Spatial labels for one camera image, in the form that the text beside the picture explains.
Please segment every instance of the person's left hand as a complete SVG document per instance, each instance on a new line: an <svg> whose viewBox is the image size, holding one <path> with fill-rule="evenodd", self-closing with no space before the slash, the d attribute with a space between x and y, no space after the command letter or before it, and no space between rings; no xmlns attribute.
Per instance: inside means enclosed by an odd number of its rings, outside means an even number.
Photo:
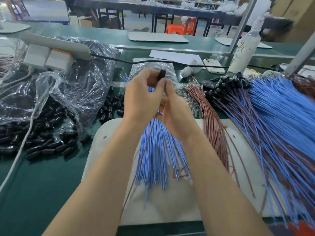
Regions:
<svg viewBox="0 0 315 236"><path fill-rule="evenodd" d="M144 69L126 84L124 121L146 127L156 115L163 98L166 78L158 81L159 71Z"/></svg>

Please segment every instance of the green work table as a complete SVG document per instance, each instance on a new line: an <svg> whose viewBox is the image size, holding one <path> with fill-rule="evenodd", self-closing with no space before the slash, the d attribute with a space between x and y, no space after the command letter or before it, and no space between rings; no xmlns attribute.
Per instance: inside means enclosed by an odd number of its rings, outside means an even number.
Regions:
<svg viewBox="0 0 315 236"><path fill-rule="evenodd" d="M81 26L63 26L55 23L32 23L31 31L41 31L44 36L77 36L98 40L101 43L115 45L121 50L120 58L132 61L133 58L148 57L151 49L184 51L200 55L201 59L209 58L214 46L221 45L214 38L186 36L188 44L181 43L156 43L156 42L134 42L128 39L128 31L99 29ZM258 49L250 64L270 67L271 64L289 63L289 56L296 55L301 45L289 47L287 44L267 43L273 46L271 50ZM175 64L175 70L183 69L184 65ZM117 63L113 81L121 81L120 74L129 75L130 64ZM211 79L217 75L209 74L205 69L196 76L198 81ZM124 92L124 88L115 88L115 91ZM100 127L95 120L89 133L94 136ZM20 160L0 195L0 235L5 236L39 236L57 214L63 204L67 201L76 187L79 185L89 153L91 142L84 146L77 155L69 160L63 157L42 160L29 163ZM6 177L13 159L2 159L0 161L0 181ZM202 222L179 222L154 225L120 226L117 235L170 235L202 232Z"/></svg>

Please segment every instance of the floor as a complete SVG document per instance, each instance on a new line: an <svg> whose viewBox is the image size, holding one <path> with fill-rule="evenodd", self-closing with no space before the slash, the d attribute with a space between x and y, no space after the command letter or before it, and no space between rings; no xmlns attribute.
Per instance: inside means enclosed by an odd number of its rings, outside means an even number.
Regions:
<svg viewBox="0 0 315 236"><path fill-rule="evenodd" d="M57 0L24 0L23 1L26 9L28 10L31 17L35 17L40 19L41 17L65 17L68 18L68 12L67 8L65 6L64 1L57 1ZM12 16L6 6L5 3L0 2L0 10L2 12L2 15L7 19L12 21ZM126 14L126 17L124 18L125 22L125 29L129 31L133 31L135 29L141 30L145 27L149 28L149 31L151 31L152 26L152 15L148 14L146 15L146 18L144 15L140 15L137 13L132 13L131 11L124 11ZM76 16L70 16L70 25L79 25L78 18ZM206 26L205 21L199 21L196 35L202 36L204 32L204 28ZM162 20L158 20L157 23L157 32L158 33L164 33L164 27L165 25L162 24ZM212 26L209 30L208 36L213 36L215 34L219 34L220 31L218 31L217 26ZM235 33L235 30L231 30L229 37L233 36Z"/></svg>

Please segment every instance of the forearm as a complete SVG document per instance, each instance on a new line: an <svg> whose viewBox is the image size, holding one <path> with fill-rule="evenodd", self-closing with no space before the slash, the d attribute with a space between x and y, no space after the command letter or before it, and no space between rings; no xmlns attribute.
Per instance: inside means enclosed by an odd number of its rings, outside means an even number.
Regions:
<svg viewBox="0 0 315 236"><path fill-rule="evenodd" d="M272 236L202 131L183 147L207 235Z"/></svg>
<svg viewBox="0 0 315 236"><path fill-rule="evenodd" d="M104 152L44 236L116 234L142 127L122 122Z"/></svg>

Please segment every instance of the orange plastic stool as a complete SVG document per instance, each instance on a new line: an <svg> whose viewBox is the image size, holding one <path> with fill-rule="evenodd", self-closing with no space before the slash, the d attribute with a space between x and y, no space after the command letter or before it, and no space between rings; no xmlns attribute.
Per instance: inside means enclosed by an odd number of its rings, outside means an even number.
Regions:
<svg viewBox="0 0 315 236"><path fill-rule="evenodd" d="M289 230L295 233L296 236L314 236L315 235L315 230L309 228L309 226L304 221L299 222L299 227L300 227L300 230L298 230L297 228L289 224Z"/></svg>
<svg viewBox="0 0 315 236"><path fill-rule="evenodd" d="M187 21L183 25L167 24L165 33L173 34L175 32L178 35L186 35L187 27Z"/></svg>
<svg viewBox="0 0 315 236"><path fill-rule="evenodd" d="M189 18L188 20L190 20L190 25L187 27L187 35L194 35L195 33L195 29L196 29L196 22L197 22L197 18L193 17L193 18Z"/></svg>

